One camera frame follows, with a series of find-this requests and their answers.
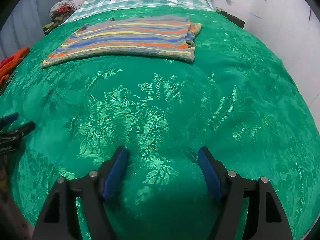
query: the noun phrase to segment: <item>striped garment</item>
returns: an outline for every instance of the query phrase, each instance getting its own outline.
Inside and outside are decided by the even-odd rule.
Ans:
[[[202,25],[188,17],[130,18],[84,25],[52,52],[40,67],[96,55],[131,55],[194,61],[194,37]]]

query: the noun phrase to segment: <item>bed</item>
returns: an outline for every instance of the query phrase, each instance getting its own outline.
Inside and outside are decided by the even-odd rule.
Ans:
[[[194,63],[108,55],[39,67],[84,24],[162,15],[202,23]],[[13,126],[36,123],[11,178],[33,225],[58,177],[84,176],[119,145],[128,169],[106,206],[119,239],[207,238],[216,209],[197,164],[201,146],[242,177],[268,177],[294,239],[320,211],[320,138],[307,105],[281,60],[210,0],[87,0],[31,48],[0,105],[0,116],[20,113]]]

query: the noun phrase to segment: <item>orange cloth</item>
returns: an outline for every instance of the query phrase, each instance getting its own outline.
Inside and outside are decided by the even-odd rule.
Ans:
[[[13,54],[13,59],[3,65],[0,69],[0,85],[5,83],[11,73],[15,70],[17,65],[24,59],[26,55],[28,55],[30,52],[29,47],[25,47],[23,49],[18,50],[15,54]]]

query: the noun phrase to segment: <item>green and white plaid fabric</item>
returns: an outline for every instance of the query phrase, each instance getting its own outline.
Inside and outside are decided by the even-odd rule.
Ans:
[[[160,5],[214,11],[210,0],[86,0],[66,22],[82,19],[104,11]]]

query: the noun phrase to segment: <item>striped sweater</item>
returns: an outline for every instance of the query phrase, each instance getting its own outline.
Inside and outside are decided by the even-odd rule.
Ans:
[[[42,61],[45,68],[97,55],[131,55],[194,61],[194,37],[201,29],[188,17],[130,18],[84,25]]]

